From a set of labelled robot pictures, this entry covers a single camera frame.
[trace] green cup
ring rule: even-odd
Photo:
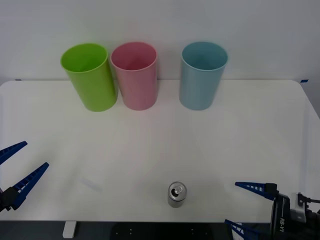
[[[62,55],[61,66],[88,110],[102,112],[116,103],[108,52],[103,46],[95,43],[76,45]]]

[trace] light blue cup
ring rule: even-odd
[[[179,94],[182,105],[192,110],[209,108],[227,61],[227,52],[212,42],[199,41],[186,46],[182,51]]]

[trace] pink cup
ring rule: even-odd
[[[158,95],[157,51],[145,42],[128,42],[111,55],[124,104],[132,110],[152,107]]]

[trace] white wall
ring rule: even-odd
[[[0,0],[0,79],[66,78],[61,54],[140,40],[159,54],[159,78],[178,79],[192,41],[222,45],[224,78],[320,82],[319,0]]]

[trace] table surface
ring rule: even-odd
[[[28,142],[1,165],[2,189],[50,164],[0,220],[269,222],[272,201],[236,181],[320,198],[320,120],[291,80],[223,80],[203,111],[180,104],[178,80],[161,80],[150,109],[119,96],[104,112],[86,110],[70,81],[10,81],[0,113],[0,147]],[[180,208],[167,203],[174,181],[188,191]]]

